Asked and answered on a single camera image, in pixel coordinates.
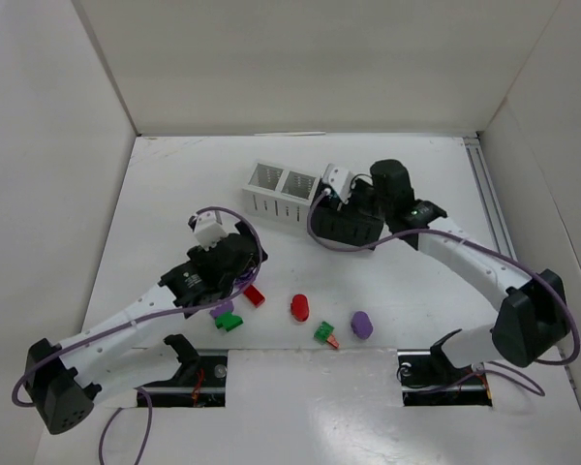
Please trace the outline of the red rectangular lego brick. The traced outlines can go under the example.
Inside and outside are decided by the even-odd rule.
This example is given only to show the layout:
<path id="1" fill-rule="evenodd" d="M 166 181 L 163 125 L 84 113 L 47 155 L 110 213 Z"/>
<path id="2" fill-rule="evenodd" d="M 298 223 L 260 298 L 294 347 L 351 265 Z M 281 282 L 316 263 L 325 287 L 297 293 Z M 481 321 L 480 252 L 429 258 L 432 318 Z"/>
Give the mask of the red rectangular lego brick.
<path id="1" fill-rule="evenodd" d="M 243 295 L 255 308 L 259 308 L 265 303 L 265 296 L 253 285 L 248 286 Z"/>

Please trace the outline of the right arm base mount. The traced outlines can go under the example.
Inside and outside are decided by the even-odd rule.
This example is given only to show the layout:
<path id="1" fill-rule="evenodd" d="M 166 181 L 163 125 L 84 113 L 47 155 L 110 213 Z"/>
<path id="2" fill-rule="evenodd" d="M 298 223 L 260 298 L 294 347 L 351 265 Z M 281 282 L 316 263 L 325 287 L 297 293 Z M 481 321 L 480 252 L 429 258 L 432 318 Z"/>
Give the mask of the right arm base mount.
<path id="1" fill-rule="evenodd" d="M 486 377 L 473 375 L 470 366 L 454 367 L 442 345 L 460 329 L 451 331 L 429 349 L 405 349 L 397 353 L 396 378 L 404 407 L 492 407 Z"/>

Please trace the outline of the purple studded lego brick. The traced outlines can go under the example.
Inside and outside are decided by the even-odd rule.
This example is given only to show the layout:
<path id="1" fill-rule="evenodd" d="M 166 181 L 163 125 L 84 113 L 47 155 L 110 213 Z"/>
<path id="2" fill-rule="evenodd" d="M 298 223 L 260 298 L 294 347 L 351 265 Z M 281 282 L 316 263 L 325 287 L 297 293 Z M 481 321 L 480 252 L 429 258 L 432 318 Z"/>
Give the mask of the purple studded lego brick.
<path id="1" fill-rule="evenodd" d="M 213 308 L 212 310 L 209 311 L 209 315 L 213 318 L 213 319 L 217 319 L 227 313 L 232 313 L 234 311 L 234 304 L 233 302 L 227 301 L 215 308 Z"/>

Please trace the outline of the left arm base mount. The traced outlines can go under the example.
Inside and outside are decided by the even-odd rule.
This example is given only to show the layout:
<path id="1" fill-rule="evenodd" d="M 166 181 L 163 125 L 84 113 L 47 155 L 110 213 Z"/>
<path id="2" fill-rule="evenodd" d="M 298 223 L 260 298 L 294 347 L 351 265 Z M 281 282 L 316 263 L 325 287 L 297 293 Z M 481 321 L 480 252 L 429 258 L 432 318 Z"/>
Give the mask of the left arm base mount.
<path id="1" fill-rule="evenodd" d="M 153 407 L 222 408 L 226 406 L 229 352 L 198 351 L 183 335 L 170 335 L 164 343 L 172 348 L 178 370 L 169 378 L 144 385 Z"/>

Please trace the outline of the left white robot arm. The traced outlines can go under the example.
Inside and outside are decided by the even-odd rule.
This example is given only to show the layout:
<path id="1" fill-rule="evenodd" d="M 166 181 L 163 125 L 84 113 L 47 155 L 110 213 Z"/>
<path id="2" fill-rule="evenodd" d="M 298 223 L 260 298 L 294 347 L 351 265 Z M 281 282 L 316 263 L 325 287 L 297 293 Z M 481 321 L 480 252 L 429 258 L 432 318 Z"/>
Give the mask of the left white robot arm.
<path id="1" fill-rule="evenodd" d="M 190 380 L 200 356 L 184 335 L 187 320 L 230 300 L 238 281 L 268 256 L 244 221 L 234 232 L 206 227 L 185 263 L 166 272 L 134 303 L 84 332 L 33 344 L 23 387 L 52 435 L 84 421 L 94 407 L 131 388 Z"/>

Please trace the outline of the purple oval lego piece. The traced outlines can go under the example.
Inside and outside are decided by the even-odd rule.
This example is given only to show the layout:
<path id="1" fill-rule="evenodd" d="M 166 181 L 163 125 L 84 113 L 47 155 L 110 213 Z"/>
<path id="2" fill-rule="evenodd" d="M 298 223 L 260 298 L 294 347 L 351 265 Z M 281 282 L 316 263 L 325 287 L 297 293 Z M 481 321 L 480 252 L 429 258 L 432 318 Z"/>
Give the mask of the purple oval lego piece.
<path id="1" fill-rule="evenodd" d="M 370 317 L 363 311 L 357 311 L 352 315 L 351 328 L 353 334 L 360 340 L 367 340 L 374 331 Z"/>

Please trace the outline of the green notched lego brick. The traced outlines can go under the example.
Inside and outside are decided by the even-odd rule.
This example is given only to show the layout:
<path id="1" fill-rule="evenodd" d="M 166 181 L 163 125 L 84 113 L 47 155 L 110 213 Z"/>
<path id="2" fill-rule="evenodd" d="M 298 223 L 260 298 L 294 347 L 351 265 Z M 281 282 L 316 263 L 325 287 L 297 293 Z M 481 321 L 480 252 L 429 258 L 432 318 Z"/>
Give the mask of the green notched lego brick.
<path id="1" fill-rule="evenodd" d="M 226 332 L 230 332 L 242 325 L 243 319 L 231 312 L 224 313 L 215 319 L 215 326 Z"/>

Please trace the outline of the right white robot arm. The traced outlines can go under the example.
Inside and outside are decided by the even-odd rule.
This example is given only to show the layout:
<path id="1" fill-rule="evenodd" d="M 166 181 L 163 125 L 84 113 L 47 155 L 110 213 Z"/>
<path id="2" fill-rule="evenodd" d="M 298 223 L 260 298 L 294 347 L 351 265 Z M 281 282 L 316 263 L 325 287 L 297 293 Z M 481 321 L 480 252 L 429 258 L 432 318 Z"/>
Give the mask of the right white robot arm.
<path id="1" fill-rule="evenodd" d="M 375 214 L 379 229 L 446 266 L 497 312 L 494 323 L 455 329 L 431 346 L 429 360 L 437 373 L 449 377 L 452 371 L 499 360 L 527 367 L 568 335 L 578 334 L 555 272 L 534 272 L 465 238 L 441 207 L 416 197 L 401 162 L 378 161 L 369 178 L 364 182 L 336 168 L 323 179 L 339 204 L 354 214 Z"/>

